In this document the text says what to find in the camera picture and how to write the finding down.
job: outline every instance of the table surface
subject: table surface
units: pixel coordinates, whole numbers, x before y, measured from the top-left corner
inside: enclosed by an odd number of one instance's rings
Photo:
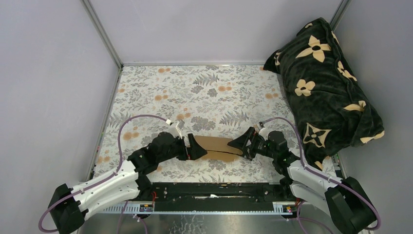
[[[119,163],[120,125],[140,114],[185,122],[183,134],[236,138],[250,126],[271,117],[294,122],[277,75],[262,66],[140,66],[124,67],[96,159],[99,176]],[[282,120],[265,125],[282,131],[288,147],[299,155],[294,131]],[[121,134],[124,158],[146,146],[168,126],[155,118],[138,118]],[[226,161],[171,159],[159,164],[152,182],[278,182],[272,159],[258,155],[247,161],[238,156]],[[335,176],[331,159],[323,171]]]

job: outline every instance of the floral pillow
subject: floral pillow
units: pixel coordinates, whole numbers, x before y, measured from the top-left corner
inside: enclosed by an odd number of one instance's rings
[[[305,25],[271,55],[264,69],[281,74],[310,163],[384,135],[380,116],[325,19]]]

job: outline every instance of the yellow flower pattern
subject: yellow flower pattern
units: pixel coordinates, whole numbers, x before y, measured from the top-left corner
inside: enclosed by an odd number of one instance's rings
[[[317,59],[320,62],[324,62],[324,60],[325,60],[324,51],[330,51],[331,50],[331,47],[328,44],[320,44],[320,40],[317,39],[313,35],[310,36],[310,39],[308,41],[308,45],[310,47],[303,50],[303,51],[301,51],[301,53],[299,53],[296,56],[296,59],[300,58],[300,57],[308,56],[310,54],[313,54],[313,57],[315,59]]]
[[[334,39],[336,39],[337,44],[339,44],[339,45],[340,45],[340,43],[338,42],[338,39],[337,39],[336,35],[333,33],[333,31],[331,31],[331,34],[333,34],[333,38],[334,38]]]
[[[360,138],[361,142],[363,142],[364,144],[373,140],[373,139],[379,139],[382,138],[384,136],[384,131],[375,135],[375,136],[369,136],[369,137],[362,137]]]
[[[330,131],[331,129],[319,129],[307,123],[307,130],[303,138],[303,143],[313,143],[318,148],[325,148],[325,139]]]
[[[346,78],[348,78],[348,79],[353,79],[354,81],[357,81],[357,79],[354,77],[354,76],[352,76],[347,70],[345,70],[344,69],[344,66],[343,66],[343,64],[341,63],[341,61],[338,61],[338,71],[343,75],[343,76],[345,76]]]
[[[348,110],[348,111],[364,111],[364,107],[366,106],[366,102],[365,101],[358,101],[358,104],[350,104],[346,107],[344,107],[344,109]]]
[[[297,88],[294,90],[297,96],[304,95],[306,97],[311,95],[311,90],[313,90],[316,84],[314,81],[305,82],[305,80],[300,79],[297,82]]]
[[[278,57],[280,57],[280,54],[281,54],[281,52],[275,53],[274,60],[275,60],[275,65],[276,66],[280,65],[280,61],[278,60]]]

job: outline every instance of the cardboard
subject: cardboard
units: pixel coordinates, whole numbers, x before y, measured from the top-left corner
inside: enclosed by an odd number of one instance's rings
[[[221,160],[224,162],[233,162],[241,158],[241,150],[229,147],[230,138],[212,137],[212,136],[194,136],[196,142],[208,153],[200,159]]]

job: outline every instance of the gray wall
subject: gray wall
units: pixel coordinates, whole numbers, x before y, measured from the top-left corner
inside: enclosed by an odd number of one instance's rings
[[[124,63],[263,64],[340,0],[92,0]]]
[[[354,0],[336,30],[384,122],[384,138],[339,153],[383,218],[379,234],[412,232],[412,9],[411,0]]]
[[[0,32],[0,233],[34,234],[86,177],[117,68],[78,0],[3,0]]]

